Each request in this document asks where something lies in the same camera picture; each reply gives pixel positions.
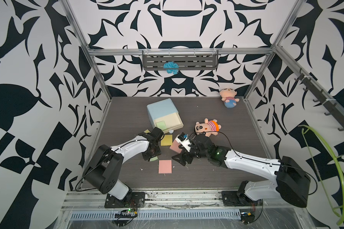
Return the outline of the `pale blue drawer box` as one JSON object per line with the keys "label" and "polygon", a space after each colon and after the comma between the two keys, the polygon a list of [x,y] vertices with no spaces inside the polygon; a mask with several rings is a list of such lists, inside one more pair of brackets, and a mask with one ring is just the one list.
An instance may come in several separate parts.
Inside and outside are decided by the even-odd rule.
{"label": "pale blue drawer box", "polygon": [[147,105],[147,112],[153,128],[157,127],[157,122],[166,123],[165,134],[183,128],[179,112],[170,98]]}

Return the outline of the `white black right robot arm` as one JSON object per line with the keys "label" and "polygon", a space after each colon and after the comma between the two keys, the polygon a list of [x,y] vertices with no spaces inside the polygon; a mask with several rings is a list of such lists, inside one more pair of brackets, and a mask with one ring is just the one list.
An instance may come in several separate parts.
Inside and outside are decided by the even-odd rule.
{"label": "white black right robot arm", "polygon": [[245,171],[264,178],[264,181],[242,181],[237,191],[224,191],[226,206],[249,206],[264,199],[282,199],[287,203],[306,208],[311,178],[291,158],[261,158],[215,145],[204,134],[189,137],[181,133],[175,139],[181,153],[172,157],[182,166],[191,164],[194,158],[207,158],[216,167]]}

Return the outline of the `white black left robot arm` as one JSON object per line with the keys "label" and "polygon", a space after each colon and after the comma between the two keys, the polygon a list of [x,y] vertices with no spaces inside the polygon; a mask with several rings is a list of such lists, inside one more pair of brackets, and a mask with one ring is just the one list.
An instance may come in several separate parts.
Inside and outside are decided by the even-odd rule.
{"label": "white black left robot arm", "polygon": [[118,179],[123,163],[139,154],[145,161],[157,159],[161,154],[159,142],[163,137],[163,131],[156,127],[120,145],[100,146],[86,166],[83,179],[102,194],[129,201],[131,189]]}

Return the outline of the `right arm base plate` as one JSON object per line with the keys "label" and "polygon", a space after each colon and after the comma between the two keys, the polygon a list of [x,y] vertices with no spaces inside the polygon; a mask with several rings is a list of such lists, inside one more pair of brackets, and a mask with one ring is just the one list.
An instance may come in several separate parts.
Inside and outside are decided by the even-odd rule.
{"label": "right arm base plate", "polygon": [[225,207],[252,207],[262,204],[262,200],[251,200],[239,191],[222,191],[222,201]]}

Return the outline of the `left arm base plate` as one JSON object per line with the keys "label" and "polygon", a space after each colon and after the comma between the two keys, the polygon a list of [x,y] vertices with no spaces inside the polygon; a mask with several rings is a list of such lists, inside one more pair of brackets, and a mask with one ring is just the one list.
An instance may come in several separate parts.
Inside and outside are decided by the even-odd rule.
{"label": "left arm base plate", "polygon": [[130,207],[143,207],[145,203],[145,192],[129,191],[124,199],[117,199],[116,197],[107,194],[104,208],[130,208]]}

